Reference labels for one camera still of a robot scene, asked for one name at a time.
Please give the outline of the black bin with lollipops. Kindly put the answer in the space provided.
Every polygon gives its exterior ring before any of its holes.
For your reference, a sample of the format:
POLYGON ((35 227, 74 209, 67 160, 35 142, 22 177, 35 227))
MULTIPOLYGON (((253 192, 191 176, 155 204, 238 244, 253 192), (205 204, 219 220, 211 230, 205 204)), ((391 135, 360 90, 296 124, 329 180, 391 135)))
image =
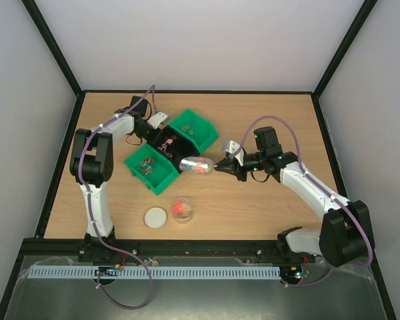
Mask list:
POLYGON ((200 156, 194 143, 169 125, 162 129, 150 130, 146 140, 154 150, 170 161, 179 173, 182 172, 179 168, 182 159, 200 156))

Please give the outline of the silver metal scoop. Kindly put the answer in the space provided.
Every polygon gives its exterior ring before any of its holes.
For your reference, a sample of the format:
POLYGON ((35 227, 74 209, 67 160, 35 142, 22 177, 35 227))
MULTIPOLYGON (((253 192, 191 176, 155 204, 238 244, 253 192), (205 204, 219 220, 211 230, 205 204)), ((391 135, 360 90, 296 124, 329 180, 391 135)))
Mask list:
POLYGON ((202 175, 210 174, 214 168, 214 162, 206 157, 185 157, 179 164, 181 171, 190 171, 202 175))

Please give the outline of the white round jar lid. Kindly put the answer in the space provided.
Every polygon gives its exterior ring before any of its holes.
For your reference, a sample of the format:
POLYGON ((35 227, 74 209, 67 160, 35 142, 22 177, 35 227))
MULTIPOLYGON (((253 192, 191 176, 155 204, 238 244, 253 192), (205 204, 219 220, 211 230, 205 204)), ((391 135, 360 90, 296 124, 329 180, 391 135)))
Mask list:
POLYGON ((150 229, 160 229, 167 222, 167 213, 161 207, 152 207, 144 214, 144 223, 150 229))

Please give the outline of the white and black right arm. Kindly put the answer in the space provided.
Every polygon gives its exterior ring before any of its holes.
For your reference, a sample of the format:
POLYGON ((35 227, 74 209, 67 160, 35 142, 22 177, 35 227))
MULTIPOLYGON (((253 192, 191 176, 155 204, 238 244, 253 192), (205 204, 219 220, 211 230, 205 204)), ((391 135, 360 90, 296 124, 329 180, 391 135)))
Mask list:
POLYGON ((235 141, 223 144, 224 158, 217 171, 228 173, 245 182, 256 171, 296 193, 321 219, 318 231, 294 227, 278 235, 277 252, 285 261, 300 253, 319 255, 334 267, 365 257, 373 260, 373 232, 369 210, 362 201, 350 201, 310 173, 299 156, 284 152, 272 127, 254 131, 257 152, 246 153, 235 141))

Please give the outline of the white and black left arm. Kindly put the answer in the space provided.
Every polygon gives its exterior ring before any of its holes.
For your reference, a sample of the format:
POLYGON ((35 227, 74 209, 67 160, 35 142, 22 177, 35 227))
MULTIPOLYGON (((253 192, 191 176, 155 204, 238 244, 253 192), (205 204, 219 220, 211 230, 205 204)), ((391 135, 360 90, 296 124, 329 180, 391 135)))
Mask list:
POLYGON ((134 96, 128 106, 92 129, 76 130, 69 170, 83 193, 87 214, 86 238, 110 244, 115 228, 109 213, 108 182, 114 170, 114 146, 125 136, 147 140, 169 116, 154 102, 134 96))

